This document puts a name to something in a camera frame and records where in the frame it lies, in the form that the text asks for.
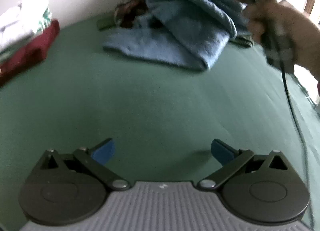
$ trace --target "light blue cloth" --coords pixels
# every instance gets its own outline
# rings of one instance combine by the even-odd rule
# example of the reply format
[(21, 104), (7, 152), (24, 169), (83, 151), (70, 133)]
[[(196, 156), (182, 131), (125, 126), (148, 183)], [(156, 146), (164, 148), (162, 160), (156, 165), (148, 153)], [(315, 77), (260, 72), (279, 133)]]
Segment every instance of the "light blue cloth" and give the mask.
[[(103, 47), (191, 69), (210, 69), (230, 38), (246, 33), (236, 0), (146, 0), (133, 29), (111, 29)], [(164, 25), (150, 28), (154, 19)]]

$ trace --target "black cable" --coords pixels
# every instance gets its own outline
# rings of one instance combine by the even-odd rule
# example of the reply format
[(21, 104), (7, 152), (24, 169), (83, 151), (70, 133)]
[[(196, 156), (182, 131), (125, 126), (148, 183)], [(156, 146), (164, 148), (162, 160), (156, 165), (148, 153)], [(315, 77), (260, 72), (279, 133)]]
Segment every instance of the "black cable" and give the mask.
[[(310, 175), (309, 175), (309, 167), (308, 167), (308, 165), (309, 165), (309, 163), (308, 163), (308, 148), (307, 148), (306, 140), (304, 139), (302, 131), (301, 131), (301, 128), (299, 126), (299, 122), (297, 120), (296, 114), (295, 114), (294, 109), (292, 107), (292, 103), (291, 103), (291, 99), (290, 99), (290, 95), (289, 95), (289, 91), (288, 91), (288, 86), (287, 86), (287, 80), (285, 78), (283, 63), (281, 63), (280, 67), (281, 67), (281, 75), (282, 75), (282, 81), (283, 81), (283, 85), (284, 85), (284, 91), (285, 91), (285, 94), (287, 96), (287, 101), (288, 101), (288, 104), (289, 104), (291, 115), (292, 115), (294, 124), (296, 126), (296, 129), (297, 129), (297, 132), (298, 132), (298, 135), (300, 137), (301, 144), (302, 144), (303, 157), (304, 157), (304, 166), (305, 166), (305, 172), (306, 172), (306, 182), (307, 182), (308, 190), (310, 190)], [(313, 210), (312, 210), (311, 201), (309, 203), (308, 211), (309, 211), (309, 214), (310, 214), (310, 227), (311, 227), (312, 230), (314, 230), (314, 228), (315, 228), (315, 219), (314, 219), (314, 216), (313, 216)]]

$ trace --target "maroon garment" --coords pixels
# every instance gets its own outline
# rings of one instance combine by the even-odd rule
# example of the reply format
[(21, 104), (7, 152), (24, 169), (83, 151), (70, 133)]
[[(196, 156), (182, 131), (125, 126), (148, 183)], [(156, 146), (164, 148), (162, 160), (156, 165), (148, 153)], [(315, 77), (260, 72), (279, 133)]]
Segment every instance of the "maroon garment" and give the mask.
[(1, 64), (0, 87), (17, 74), (43, 61), (59, 31), (59, 22), (52, 20), (51, 25), (41, 35), (21, 47), (12, 57)]

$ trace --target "white cloth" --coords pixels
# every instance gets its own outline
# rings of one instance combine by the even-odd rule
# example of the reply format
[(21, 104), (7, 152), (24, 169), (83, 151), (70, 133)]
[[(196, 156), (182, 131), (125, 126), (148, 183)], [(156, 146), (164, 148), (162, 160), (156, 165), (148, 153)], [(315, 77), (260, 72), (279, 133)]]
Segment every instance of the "white cloth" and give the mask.
[(0, 16), (0, 52), (35, 35), (49, 0), (22, 0)]

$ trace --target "green sheet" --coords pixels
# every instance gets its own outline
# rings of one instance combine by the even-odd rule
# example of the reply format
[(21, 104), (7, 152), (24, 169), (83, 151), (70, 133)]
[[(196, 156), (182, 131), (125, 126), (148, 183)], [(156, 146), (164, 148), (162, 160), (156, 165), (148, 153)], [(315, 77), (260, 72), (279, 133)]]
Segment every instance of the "green sheet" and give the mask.
[[(266, 65), (260, 47), (229, 44), (210, 71), (199, 73), (104, 52), (106, 32), (98, 32), (97, 19), (63, 29), (45, 62), (0, 89), (4, 229), (26, 222), (19, 188), (45, 149), (72, 152), (107, 137), (116, 142), (108, 167), (131, 182), (200, 180), (220, 167), (210, 155), (214, 138), (259, 154), (282, 150), (305, 180), (281, 75)], [(288, 84), (320, 219), (320, 120), (290, 77)]]

